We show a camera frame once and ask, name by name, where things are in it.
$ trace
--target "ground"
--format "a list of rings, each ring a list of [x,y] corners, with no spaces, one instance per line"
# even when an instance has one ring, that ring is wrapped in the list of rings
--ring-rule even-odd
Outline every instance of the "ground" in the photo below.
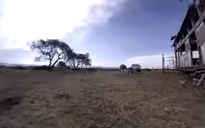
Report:
[[[0,69],[0,128],[205,128],[179,74]]]

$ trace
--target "grass field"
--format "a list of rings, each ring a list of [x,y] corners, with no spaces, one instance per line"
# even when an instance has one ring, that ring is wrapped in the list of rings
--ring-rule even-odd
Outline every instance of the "grass field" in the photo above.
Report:
[[[0,128],[205,128],[178,74],[0,69]]]

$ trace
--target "white vehicle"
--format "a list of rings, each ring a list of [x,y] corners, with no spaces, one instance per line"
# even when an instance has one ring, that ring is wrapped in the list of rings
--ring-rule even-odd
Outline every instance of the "white vehicle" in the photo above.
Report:
[[[132,64],[132,66],[130,67],[130,72],[131,73],[141,73],[140,64]]]

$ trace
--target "field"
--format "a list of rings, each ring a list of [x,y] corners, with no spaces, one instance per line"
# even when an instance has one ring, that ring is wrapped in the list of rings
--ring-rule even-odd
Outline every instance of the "field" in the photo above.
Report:
[[[0,128],[205,128],[179,74],[0,69]]]

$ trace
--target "building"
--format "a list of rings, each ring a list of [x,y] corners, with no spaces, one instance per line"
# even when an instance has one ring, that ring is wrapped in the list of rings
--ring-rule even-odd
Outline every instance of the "building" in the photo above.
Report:
[[[172,46],[177,68],[205,65],[205,0],[189,6]]]

